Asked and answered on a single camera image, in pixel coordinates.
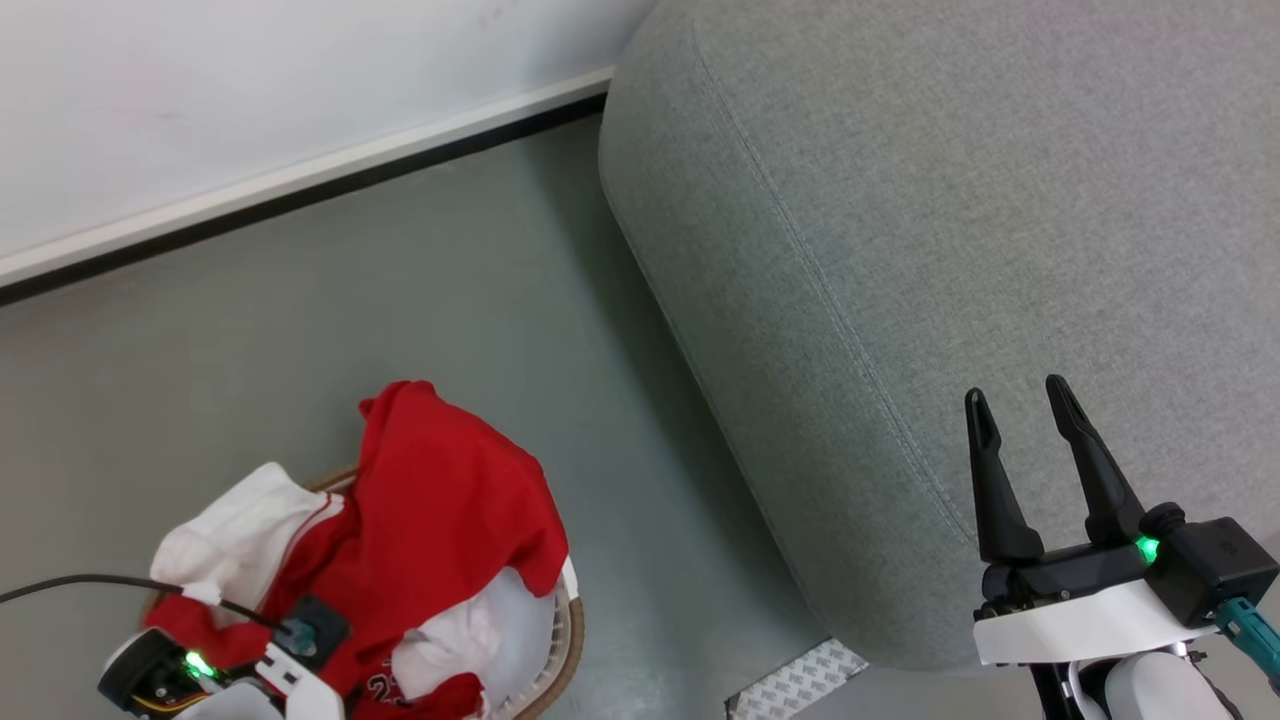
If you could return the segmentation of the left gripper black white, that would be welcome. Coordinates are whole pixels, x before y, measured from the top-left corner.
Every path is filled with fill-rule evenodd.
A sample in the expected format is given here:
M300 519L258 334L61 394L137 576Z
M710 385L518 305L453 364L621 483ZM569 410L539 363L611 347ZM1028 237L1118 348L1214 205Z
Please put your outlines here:
M344 719L346 702L279 644L233 678L160 628L129 638L106 662L99 693L132 719Z

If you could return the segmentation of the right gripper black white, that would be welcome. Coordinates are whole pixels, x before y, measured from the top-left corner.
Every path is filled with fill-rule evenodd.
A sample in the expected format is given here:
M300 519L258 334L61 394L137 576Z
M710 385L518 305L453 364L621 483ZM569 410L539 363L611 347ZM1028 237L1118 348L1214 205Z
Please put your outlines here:
M1080 544L1044 556L1000 457L1002 438L983 392L965 395L983 605L973 638L984 665L1069 664L1165 648L1213 633L1185 626L1144 579L1158 542L1140 538L1146 510L1062 375L1046 393L1071 450L1088 507Z

